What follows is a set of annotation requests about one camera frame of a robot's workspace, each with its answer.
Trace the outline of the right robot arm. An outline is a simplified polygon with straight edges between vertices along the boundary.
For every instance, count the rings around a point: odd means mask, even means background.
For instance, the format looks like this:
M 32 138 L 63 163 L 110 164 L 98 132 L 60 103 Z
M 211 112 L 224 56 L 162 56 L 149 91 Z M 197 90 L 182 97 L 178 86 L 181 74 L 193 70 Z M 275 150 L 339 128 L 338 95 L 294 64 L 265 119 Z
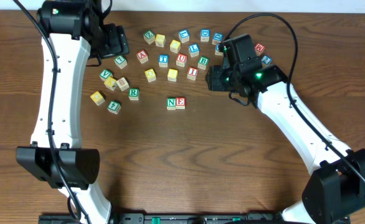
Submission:
M 352 151 L 306 107 L 276 66 L 240 73 L 211 66 L 211 91 L 240 93 L 268 116 L 299 153 L 310 174 L 301 200 L 284 209 L 290 223 L 336 223 L 365 208 L 365 149 Z

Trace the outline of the red E block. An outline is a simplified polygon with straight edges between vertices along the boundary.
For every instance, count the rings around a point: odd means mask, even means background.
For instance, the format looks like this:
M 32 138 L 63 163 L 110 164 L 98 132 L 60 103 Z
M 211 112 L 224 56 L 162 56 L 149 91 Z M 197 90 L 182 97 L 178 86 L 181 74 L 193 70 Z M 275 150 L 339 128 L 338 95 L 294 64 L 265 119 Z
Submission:
M 176 97 L 176 109 L 184 110 L 186 108 L 186 98 L 185 97 Z

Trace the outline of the red U block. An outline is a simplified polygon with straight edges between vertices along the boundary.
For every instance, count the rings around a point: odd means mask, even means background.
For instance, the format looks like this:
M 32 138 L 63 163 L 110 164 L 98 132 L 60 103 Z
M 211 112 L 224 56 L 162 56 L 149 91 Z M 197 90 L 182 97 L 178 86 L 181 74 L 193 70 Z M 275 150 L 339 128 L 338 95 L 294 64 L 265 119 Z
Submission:
M 187 63 L 187 55 L 177 54 L 176 65 L 179 66 L 179 67 L 185 67 L 186 63 Z

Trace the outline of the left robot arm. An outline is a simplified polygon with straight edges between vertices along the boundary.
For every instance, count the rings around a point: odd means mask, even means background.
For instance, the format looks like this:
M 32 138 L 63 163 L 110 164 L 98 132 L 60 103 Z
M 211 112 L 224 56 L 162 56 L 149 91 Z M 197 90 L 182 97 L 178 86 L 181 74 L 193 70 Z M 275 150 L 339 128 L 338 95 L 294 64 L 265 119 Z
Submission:
M 99 0 L 45 1 L 30 21 L 42 37 L 44 59 L 39 114 L 28 146 L 16 160 L 67 198 L 67 215 L 42 215 L 40 223 L 118 223 L 99 183 L 100 154 L 82 146 L 80 109 L 88 61 L 126 55 L 122 26 L 104 22 Z

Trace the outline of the green N block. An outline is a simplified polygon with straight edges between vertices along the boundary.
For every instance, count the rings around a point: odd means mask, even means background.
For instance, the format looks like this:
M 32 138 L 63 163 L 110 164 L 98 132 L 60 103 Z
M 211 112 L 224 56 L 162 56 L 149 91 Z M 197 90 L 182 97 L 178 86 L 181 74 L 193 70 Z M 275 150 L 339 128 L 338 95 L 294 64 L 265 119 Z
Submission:
M 167 110 L 176 110 L 176 98 L 167 98 L 166 108 Z

